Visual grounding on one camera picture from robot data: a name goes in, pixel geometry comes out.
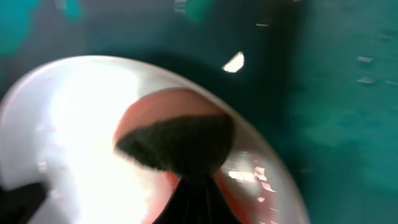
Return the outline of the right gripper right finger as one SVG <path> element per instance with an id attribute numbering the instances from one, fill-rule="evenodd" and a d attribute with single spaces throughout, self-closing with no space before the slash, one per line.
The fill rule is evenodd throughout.
<path id="1" fill-rule="evenodd" d="M 180 179 L 153 224 L 241 224 L 213 177 L 201 183 Z"/>

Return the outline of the pink sponge black scourer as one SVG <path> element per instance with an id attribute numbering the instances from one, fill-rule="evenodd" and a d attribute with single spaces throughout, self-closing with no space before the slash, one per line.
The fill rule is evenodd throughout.
<path id="1" fill-rule="evenodd" d="M 124 156 L 155 170 L 199 181 L 211 177 L 230 153 L 233 118 L 193 90 L 158 91 L 124 112 L 114 145 Z"/>

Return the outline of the light blue plate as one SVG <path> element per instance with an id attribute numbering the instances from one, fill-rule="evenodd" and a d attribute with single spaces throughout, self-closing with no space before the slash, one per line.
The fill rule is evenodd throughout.
<path id="1" fill-rule="evenodd" d="M 120 57 L 70 57 L 24 75 L 1 103 L 1 186 L 22 198 L 24 223 L 152 223 L 177 185 L 113 149 L 136 101 L 189 89 L 230 114 L 233 151 L 216 181 L 243 223 L 310 221 L 281 160 L 240 114 L 175 73 Z"/>

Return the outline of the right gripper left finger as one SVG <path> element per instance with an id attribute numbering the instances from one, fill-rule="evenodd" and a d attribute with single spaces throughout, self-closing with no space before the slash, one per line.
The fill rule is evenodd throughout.
<path id="1" fill-rule="evenodd" d="M 12 190 L 1 187 L 1 224 L 28 224 L 47 197 L 41 182 Z"/>

